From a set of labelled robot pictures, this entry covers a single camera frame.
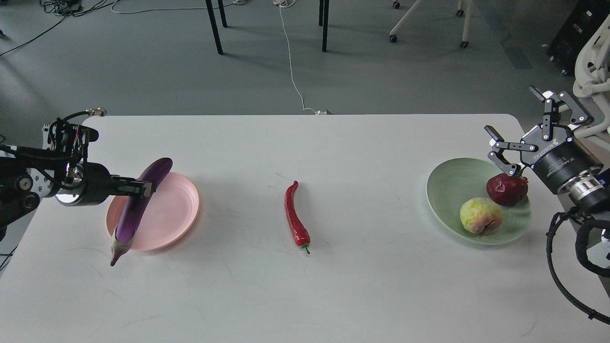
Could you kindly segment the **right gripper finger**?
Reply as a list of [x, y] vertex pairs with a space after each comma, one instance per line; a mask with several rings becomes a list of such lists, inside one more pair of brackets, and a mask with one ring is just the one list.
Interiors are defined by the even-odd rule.
[[504, 156], [505, 151], [536, 152], [538, 146], [526, 144], [525, 142], [507, 142], [497, 130], [490, 125], [484, 126], [484, 130], [491, 137], [491, 150], [487, 154], [488, 159], [497, 165], [497, 167], [507, 176], [521, 177], [523, 166], [517, 163], [510, 163]]
[[543, 141], [550, 142], [553, 138], [558, 139], [560, 135], [566, 138], [573, 138], [574, 132], [569, 126], [561, 125], [561, 110], [562, 106], [566, 106], [571, 111], [569, 123], [579, 128], [581, 125], [588, 125], [593, 122], [593, 117], [590, 115], [580, 102], [575, 100], [570, 93], [562, 91], [554, 93], [547, 91], [546, 95], [533, 85], [529, 86], [529, 91], [536, 96], [538, 100], [543, 102], [543, 117], [541, 128], [541, 138]]

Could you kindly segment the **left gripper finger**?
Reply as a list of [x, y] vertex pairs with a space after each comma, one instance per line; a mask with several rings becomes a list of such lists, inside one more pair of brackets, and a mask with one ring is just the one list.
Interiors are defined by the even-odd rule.
[[116, 187], [141, 187], [142, 180], [131, 177], [124, 177], [117, 174], [112, 176], [112, 182]]
[[127, 182], [116, 187], [114, 195], [134, 198], [149, 198], [157, 189], [155, 182]]

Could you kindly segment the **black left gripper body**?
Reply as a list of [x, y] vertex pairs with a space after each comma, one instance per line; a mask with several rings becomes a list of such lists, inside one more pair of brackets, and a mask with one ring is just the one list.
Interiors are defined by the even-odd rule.
[[55, 195], [64, 206], [93, 206], [116, 194], [116, 185], [108, 169], [99, 163], [78, 163], [75, 167], [75, 189], [61, 189]]

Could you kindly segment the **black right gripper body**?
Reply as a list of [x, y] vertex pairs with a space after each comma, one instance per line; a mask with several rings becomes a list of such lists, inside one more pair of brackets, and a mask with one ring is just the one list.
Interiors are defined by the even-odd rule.
[[521, 162], [532, 168], [552, 194], [567, 193], [567, 185], [582, 174], [597, 175], [603, 163], [578, 141], [569, 127], [552, 124], [550, 139], [543, 139], [541, 125], [528, 131], [521, 141], [537, 147], [534, 151], [521, 152]]

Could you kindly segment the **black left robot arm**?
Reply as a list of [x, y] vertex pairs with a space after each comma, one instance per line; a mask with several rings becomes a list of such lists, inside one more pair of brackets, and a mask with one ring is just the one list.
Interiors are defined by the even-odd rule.
[[91, 206], [110, 196], [147, 200], [155, 193], [161, 174], [147, 171], [139, 178], [122, 177], [89, 161], [89, 145], [98, 140], [98, 131], [71, 120], [105, 114], [105, 109], [88, 109], [45, 124], [39, 149], [1, 146], [2, 237], [9, 225], [37, 209], [43, 198], [55, 197], [65, 206]]

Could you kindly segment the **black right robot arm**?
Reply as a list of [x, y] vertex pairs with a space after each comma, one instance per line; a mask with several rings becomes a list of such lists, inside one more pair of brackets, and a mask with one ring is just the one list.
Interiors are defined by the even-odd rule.
[[549, 271], [556, 287], [571, 304], [589, 319], [609, 323], [607, 315], [586, 306], [567, 291], [555, 272], [552, 259], [558, 228], [566, 220], [573, 220], [579, 225], [575, 241], [578, 262], [595, 275], [609, 276], [608, 267], [601, 267], [588, 257], [589, 235], [593, 230], [600, 230], [604, 245], [609, 245], [609, 183], [598, 178], [603, 163], [577, 139], [574, 130], [560, 123], [560, 107], [566, 106], [571, 111], [570, 123], [573, 125], [589, 124], [593, 119], [566, 91], [542, 92], [532, 85], [528, 89], [543, 102], [542, 121], [518, 142], [505, 141], [494, 127], [485, 126], [493, 141], [488, 158], [507, 176], [519, 177], [528, 167], [552, 194], [568, 194], [573, 207], [553, 215], [546, 234]]

